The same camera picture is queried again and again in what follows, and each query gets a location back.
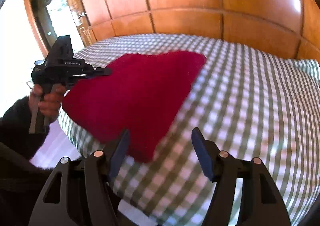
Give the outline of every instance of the human hand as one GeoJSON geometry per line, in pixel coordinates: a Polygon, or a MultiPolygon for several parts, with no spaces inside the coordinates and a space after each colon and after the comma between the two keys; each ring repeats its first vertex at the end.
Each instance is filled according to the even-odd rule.
{"type": "Polygon", "coordinates": [[[37,97],[41,97],[43,94],[43,89],[39,84],[36,84],[31,89],[29,96],[29,108],[32,111],[32,108],[39,107],[41,113],[48,117],[50,122],[55,121],[59,115],[60,104],[66,93],[66,88],[62,85],[58,85],[54,92],[44,96],[44,100],[39,102],[38,106],[35,106],[37,103],[37,97]]]}

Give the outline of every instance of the checkered bedsheet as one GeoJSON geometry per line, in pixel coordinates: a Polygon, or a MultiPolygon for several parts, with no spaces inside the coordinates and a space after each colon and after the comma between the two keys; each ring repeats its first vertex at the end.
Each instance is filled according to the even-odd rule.
{"type": "MultiPolygon", "coordinates": [[[[150,164],[126,157],[112,188],[164,226],[202,223],[215,184],[202,173],[191,144],[199,127],[207,140],[235,158],[258,156],[275,180],[296,225],[320,193],[320,68],[314,60],[283,60],[240,44],[188,35],[141,34],[110,38],[83,49],[104,67],[126,53],[170,50],[202,53],[207,62],[150,164]]],[[[84,156],[103,145],[61,110],[59,123],[84,156]]],[[[238,179],[230,219],[241,201],[238,179]]]]}

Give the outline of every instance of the red towel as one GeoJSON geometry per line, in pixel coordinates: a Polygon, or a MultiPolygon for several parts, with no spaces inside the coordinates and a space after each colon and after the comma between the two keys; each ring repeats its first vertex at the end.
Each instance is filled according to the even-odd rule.
{"type": "Polygon", "coordinates": [[[205,61],[205,56],[187,51],[126,54],[108,65],[110,76],[80,80],[62,108],[102,143],[128,128],[128,154],[149,162],[205,61]]]}

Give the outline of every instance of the green gingham sheet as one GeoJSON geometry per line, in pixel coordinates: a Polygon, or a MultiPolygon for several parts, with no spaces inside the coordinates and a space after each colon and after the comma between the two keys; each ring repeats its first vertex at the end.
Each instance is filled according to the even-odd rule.
{"type": "MultiPolygon", "coordinates": [[[[126,157],[113,191],[164,226],[200,225],[215,184],[203,175],[191,144],[191,131],[199,127],[204,138],[236,158],[260,157],[292,225],[297,225],[320,193],[318,63],[283,60],[221,40],[168,34],[110,38],[75,58],[104,67],[126,53],[154,55],[178,49],[204,54],[207,62],[153,162],[140,164],[126,157]]],[[[63,110],[59,123],[84,157],[103,148],[63,110]]],[[[239,213],[241,182],[236,184],[230,225],[236,224],[239,213]]]]}

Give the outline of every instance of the open door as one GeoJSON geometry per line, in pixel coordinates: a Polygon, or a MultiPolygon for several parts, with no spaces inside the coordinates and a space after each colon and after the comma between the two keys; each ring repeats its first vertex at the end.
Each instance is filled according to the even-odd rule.
{"type": "Polygon", "coordinates": [[[87,14],[81,0],[67,0],[73,20],[85,46],[96,43],[96,38],[90,27],[87,14]]]}
{"type": "Polygon", "coordinates": [[[96,42],[81,0],[24,0],[24,3],[44,57],[59,36],[71,36],[74,52],[96,42]]]}

